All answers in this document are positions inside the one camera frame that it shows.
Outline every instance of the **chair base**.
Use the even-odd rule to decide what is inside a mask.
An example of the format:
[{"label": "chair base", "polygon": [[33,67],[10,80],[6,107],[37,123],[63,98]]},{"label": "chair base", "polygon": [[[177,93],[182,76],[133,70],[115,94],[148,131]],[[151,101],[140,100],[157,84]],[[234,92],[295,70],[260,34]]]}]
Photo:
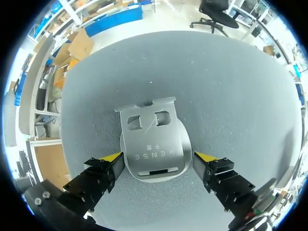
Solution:
[{"label": "chair base", "polygon": [[212,34],[214,33],[214,30],[217,29],[219,30],[222,34],[224,34],[225,36],[229,37],[226,32],[224,32],[223,27],[221,25],[218,25],[216,21],[213,20],[208,20],[205,18],[200,18],[200,20],[198,22],[192,22],[190,24],[190,28],[193,28],[194,24],[200,24],[200,25],[207,25],[207,26],[211,26],[212,29]]}]

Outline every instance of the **rectangular hole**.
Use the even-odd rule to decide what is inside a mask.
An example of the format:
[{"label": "rectangular hole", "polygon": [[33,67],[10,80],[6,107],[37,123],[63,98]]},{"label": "rectangular hole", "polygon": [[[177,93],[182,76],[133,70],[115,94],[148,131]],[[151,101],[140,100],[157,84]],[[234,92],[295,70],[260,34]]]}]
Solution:
[{"label": "rectangular hole", "polygon": [[175,172],[178,171],[178,167],[170,167],[167,169],[162,169],[162,170],[157,170],[157,171],[145,171],[145,172],[138,172],[138,176],[153,176],[153,175],[159,175],[159,174],[164,174],[164,173],[169,173],[169,172]]},{"label": "rectangular hole", "polygon": [[170,115],[167,111],[155,112],[157,125],[156,126],[163,126],[170,123]]},{"label": "rectangular hole", "polygon": [[140,122],[140,115],[134,115],[127,119],[127,127],[129,130],[139,130],[142,129]]}]

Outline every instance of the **black office chair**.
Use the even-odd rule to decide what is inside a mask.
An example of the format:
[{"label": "black office chair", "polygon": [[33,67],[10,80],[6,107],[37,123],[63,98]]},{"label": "black office chair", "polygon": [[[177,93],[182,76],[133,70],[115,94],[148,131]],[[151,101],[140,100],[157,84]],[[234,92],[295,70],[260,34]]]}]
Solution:
[{"label": "black office chair", "polygon": [[224,26],[236,29],[239,28],[239,25],[235,19],[223,12],[224,10],[228,9],[228,7],[228,0],[202,0],[199,11],[208,15],[212,20],[201,18],[199,22],[192,22],[190,27],[193,28],[193,24],[208,25],[211,26],[212,34],[216,28],[222,34],[228,37],[226,32],[223,31],[223,27],[217,24],[223,24]]}]

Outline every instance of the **gray table surface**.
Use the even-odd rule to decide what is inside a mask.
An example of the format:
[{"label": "gray table surface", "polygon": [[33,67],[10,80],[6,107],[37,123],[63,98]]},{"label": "gray table surface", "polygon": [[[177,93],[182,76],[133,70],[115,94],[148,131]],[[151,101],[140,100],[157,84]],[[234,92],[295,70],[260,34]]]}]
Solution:
[{"label": "gray table surface", "polygon": [[[105,47],[68,73],[61,130],[72,177],[90,157],[120,151],[115,108],[170,96],[176,97],[192,149],[231,159],[257,188],[280,178],[300,151],[295,85],[273,57],[223,36],[156,32]],[[125,169],[93,217],[124,231],[227,230],[233,219],[192,168],[152,184]]]}]

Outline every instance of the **metal plate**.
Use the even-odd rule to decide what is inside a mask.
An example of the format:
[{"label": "metal plate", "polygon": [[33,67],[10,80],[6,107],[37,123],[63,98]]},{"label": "metal plate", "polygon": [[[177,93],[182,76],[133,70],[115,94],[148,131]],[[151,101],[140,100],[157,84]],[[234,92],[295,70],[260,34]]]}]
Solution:
[{"label": "metal plate", "polygon": [[116,110],[121,113],[120,145],[125,165],[141,181],[170,180],[185,172],[192,161],[191,143],[176,116],[174,100]]}]

